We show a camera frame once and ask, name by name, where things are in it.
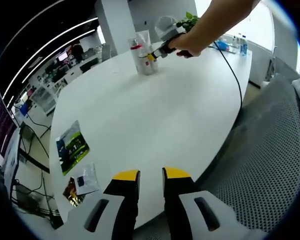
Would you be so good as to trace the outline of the person's right hand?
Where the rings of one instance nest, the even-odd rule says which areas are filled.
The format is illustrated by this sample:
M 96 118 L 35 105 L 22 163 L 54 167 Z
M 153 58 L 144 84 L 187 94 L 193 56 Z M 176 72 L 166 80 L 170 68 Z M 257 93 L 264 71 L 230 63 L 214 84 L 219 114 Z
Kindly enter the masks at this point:
M 178 57 L 191 58 L 200 56 L 201 52 L 209 45 L 204 39 L 193 37 L 190 33 L 181 34 L 168 44 L 170 49 L 177 51 Z

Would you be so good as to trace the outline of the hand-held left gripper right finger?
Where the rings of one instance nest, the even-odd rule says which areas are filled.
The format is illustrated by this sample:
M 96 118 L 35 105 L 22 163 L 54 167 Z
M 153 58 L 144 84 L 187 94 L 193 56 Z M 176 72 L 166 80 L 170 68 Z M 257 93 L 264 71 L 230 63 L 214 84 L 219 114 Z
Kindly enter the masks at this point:
M 200 191 L 190 174 L 163 167 L 164 211 L 172 240 L 241 240 L 243 226 L 234 210 L 208 191 Z

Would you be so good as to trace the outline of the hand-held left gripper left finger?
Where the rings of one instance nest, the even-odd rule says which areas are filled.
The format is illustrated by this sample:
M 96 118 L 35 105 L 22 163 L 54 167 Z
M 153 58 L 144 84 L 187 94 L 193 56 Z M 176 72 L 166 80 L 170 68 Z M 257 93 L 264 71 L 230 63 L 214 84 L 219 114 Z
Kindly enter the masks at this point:
M 131 240 L 138 216 L 140 171 L 117 173 L 68 214 L 68 240 Z

